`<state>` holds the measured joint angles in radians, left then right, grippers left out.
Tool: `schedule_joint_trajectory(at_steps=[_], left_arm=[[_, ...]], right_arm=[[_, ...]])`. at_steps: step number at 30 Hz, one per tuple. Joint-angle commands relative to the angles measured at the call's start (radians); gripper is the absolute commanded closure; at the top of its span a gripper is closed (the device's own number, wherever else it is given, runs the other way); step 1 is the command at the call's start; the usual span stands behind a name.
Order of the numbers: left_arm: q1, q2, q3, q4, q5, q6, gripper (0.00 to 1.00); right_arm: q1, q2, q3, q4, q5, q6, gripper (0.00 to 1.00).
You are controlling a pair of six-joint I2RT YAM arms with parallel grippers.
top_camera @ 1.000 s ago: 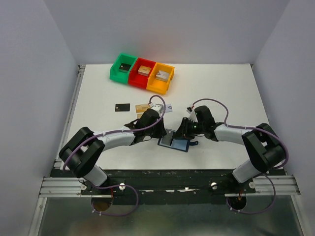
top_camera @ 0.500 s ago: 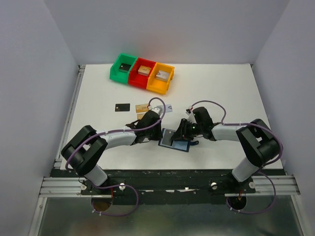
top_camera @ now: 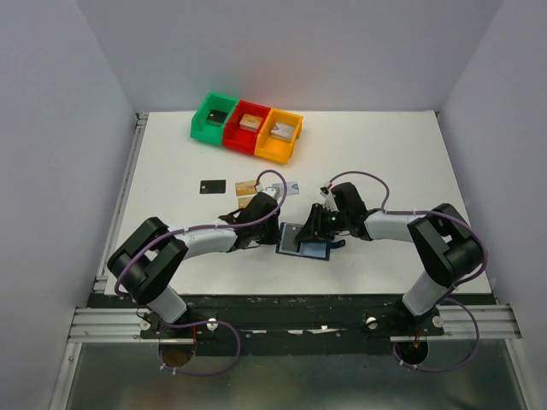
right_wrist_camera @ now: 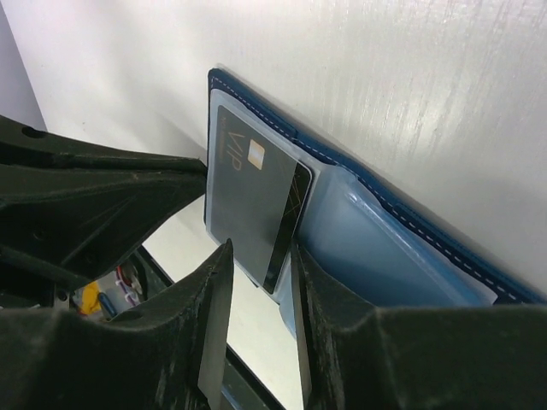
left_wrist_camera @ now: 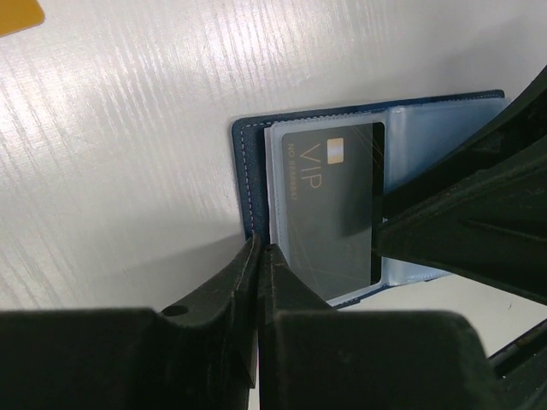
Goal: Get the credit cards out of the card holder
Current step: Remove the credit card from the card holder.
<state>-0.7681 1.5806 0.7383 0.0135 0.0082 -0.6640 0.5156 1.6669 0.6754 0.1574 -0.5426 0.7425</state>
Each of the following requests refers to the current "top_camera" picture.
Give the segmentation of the navy blue card holder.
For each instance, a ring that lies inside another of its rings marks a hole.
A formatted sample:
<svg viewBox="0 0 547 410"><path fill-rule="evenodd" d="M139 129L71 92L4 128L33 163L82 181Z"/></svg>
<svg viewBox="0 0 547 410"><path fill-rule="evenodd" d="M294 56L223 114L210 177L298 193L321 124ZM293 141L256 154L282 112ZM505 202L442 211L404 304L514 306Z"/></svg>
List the navy blue card holder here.
<svg viewBox="0 0 547 410"><path fill-rule="evenodd" d="M275 252L279 255L287 255L287 254L280 254L277 251L279 242L276 244ZM343 248L345 244L346 242L344 239L338 240L336 242L329 241L329 240L322 240L318 242L301 243L300 253L298 255L289 255L289 256L295 256L295 257L301 257L301 258L307 258L307 259L313 259L313 260L319 260L319 261L328 261L330 259L331 250Z"/></svg>

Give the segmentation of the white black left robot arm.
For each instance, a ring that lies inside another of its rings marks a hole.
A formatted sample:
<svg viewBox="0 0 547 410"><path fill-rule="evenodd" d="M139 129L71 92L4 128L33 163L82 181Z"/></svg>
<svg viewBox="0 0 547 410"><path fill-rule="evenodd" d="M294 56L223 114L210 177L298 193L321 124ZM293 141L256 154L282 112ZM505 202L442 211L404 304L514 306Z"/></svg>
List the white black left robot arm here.
<svg viewBox="0 0 547 410"><path fill-rule="evenodd" d="M137 304L148 307L163 323L179 325L187 305L170 282L182 261L279 241L279 204L264 192L216 222L207 229L176 234L159 218L150 217L109 257L107 268Z"/></svg>

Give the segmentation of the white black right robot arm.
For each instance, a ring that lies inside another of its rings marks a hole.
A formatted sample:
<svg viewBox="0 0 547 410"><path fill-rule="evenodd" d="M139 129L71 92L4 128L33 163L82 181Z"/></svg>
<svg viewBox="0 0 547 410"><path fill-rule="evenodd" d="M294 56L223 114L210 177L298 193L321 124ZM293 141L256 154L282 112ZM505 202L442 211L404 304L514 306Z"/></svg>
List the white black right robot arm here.
<svg viewBox="0 0 547 410"><path fill-rule="evenodd" d="M485 246L449 203L430 211L368 209L350 182L327 186L325 202L316 203L295 242L331 242L341 233L363 241L412 243L423 272L378 322L386 331L409 331L418 325L463 278L487 262Z"/></svg>

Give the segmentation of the black credit card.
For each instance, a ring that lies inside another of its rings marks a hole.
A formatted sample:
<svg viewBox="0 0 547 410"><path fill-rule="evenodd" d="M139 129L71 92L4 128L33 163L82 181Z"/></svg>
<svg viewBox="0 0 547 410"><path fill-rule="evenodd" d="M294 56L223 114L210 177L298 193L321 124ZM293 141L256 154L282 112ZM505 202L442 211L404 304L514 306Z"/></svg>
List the black credit card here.
<svg viewBox="0 0 547 410"><path fill-rule="evenodd" d="M200 181L201 195L217 195L226 193L226 180L225 179L209 179Z"/></svg>
<svg viewBox="0 0 547 410"><path fill-rule="evenodd" d="M302 230L301 225L283 223L281 225L281 237L277 251L280 254L298 255L301 243L297 241L297 235Z"/></svg>

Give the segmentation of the gold credit card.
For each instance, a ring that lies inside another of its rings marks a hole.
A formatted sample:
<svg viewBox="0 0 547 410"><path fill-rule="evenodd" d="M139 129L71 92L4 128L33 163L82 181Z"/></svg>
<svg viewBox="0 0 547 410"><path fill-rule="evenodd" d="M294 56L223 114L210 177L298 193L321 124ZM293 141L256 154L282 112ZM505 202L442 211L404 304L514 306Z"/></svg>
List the gold credit card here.
<svg viewBox="0 0 547 410"><path fill-rule="evenodd" d="M253 196L241 196L238 198L238 208L246 208L250 201L253 199Z"/></svg>
<svg viewBox="0 0 547 410"><path fill-rule="evenodd" d="M236 196L251 196L257 193L256 190L256 181L248 180L241 181L235 184L235 193Z"/></svg>

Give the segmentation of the light blue VIP card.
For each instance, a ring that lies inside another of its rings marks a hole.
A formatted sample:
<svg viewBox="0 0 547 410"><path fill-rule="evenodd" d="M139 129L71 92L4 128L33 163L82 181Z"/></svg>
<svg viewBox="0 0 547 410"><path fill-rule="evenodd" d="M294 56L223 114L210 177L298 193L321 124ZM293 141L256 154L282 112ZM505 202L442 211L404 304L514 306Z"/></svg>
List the light blue VIP card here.
<svg viewBox="0 0 547 410"><path fill-rule="evenodd" d="M295 196L300 194L300 189L297 181L289 181L284 188L282 183L275 183L272 186L279 192L280 196Z"/></svg>

